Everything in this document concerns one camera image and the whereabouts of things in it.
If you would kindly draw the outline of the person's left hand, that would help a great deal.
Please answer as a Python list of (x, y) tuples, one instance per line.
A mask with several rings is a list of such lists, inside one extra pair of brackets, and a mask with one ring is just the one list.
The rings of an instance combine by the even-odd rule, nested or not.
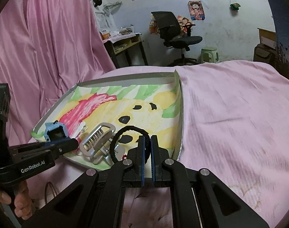
[[(0, 203), (6, 205), (11, 204), (11, 197), (4, 191), (0, 191)], [(32, 200), (29, 196), (27, 181), (23, 181), (19, 184), (15, 194), (14, 205), (14, 211), (17, 217), (22, 218), (23, 220), (27, 220), (32, 216)]]

